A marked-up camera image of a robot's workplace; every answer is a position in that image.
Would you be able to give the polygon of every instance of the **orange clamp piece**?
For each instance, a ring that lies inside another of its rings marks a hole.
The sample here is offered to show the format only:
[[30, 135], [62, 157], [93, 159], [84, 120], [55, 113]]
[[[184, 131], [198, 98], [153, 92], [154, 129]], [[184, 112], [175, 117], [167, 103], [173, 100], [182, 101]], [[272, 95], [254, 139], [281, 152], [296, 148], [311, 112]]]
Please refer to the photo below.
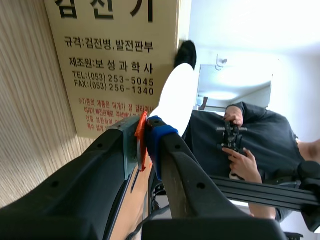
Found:
[[148, 112], [144, 112], [140, 116], [138, 126], [136, 128], [134, 136], [136, 136], [137, 141], [140, 141], [140, 156], [141, 159], [138, 159], [139, 171], [143, 172], [146, 169], [145, 163], [147, 159], [147, 147], [145, 144], [145, 126], [147, 123]]

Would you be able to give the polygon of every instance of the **blue strap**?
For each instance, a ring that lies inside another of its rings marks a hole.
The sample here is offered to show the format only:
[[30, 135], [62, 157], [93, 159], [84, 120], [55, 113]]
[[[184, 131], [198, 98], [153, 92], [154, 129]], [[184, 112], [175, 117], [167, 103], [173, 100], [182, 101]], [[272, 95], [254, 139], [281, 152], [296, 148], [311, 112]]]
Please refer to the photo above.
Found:
[[[149, 119], [160, 120], [162, 119], [158, 116], [150, 117]], [[178, 134], [178, 130], [170, 125], [157, 126], [152, 129], [152, 131], [145, 131], [144, 141], [146, 148], [148, 150], [149, 156], [151, 157], [156, 176], [161, 181], [161, 162], [159, 159], [159, 141], [160, 139], [168, 134]]]

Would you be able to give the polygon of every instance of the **black cable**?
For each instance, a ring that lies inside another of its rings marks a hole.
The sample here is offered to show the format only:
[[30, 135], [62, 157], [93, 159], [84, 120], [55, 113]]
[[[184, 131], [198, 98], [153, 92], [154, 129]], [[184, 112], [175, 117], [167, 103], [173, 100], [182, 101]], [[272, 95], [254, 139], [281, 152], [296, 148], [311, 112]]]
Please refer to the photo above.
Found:
[[157, 211], [154, 211], [153, 213], [151, 213], [145, 220], [143, 220], [142, 222], [139, 223], [139, 225], [136, 227], [136, 229], [130, 233], [125, 240], [132, 240], [134, 239], [134, 237], [140, 232], [142, 226], [148, 222], [151, 221], [154, 217], [158, 216], [158, 215], [162, 215], [165, 212], [167, 212], [170, 209], [170, 206], [165, 206]]

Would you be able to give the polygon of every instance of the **person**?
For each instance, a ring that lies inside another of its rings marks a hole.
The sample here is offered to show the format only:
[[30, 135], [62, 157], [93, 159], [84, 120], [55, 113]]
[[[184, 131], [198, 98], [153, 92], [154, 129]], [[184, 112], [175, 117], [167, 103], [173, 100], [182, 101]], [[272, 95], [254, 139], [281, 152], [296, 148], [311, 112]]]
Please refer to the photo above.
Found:
[[[216, 128], [224, 127], [225, 121], [247, 128], [241, 132], [243, 154], [218, 147], [224, 140]], [[232, 171], [251, 183], [261, 184], [281, 170], [294, 171], [303, 161], [320, 162], [320, 140], [299, 141], [284, 116], [245, 102], [227, 107], [224, 117], [194, 110], [184, 140], [209, 176], [229, 178]], [[291, 213], [287, 209], [251, 203], [249, 209], [257, 218], [278, 222]]]

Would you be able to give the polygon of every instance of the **screw hole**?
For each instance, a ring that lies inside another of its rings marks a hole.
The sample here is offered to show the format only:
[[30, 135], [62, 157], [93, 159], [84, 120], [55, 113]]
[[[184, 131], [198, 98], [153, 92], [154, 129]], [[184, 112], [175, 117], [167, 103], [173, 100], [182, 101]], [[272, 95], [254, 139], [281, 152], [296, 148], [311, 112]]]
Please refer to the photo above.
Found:
[[58, 181], [54, 181], [52, 184], [51, 184], [51, 187], [52, 188], [56, 188], [59, 186], [59, 182]]
[[205, 185], [204, 183], [202, 183], [202, 182], [199, 182], [199, 183], [196, 185], [196, 187], [197, 187], [198, 189], [205, 189], [205, 188], [206, 188], [206, 185]]

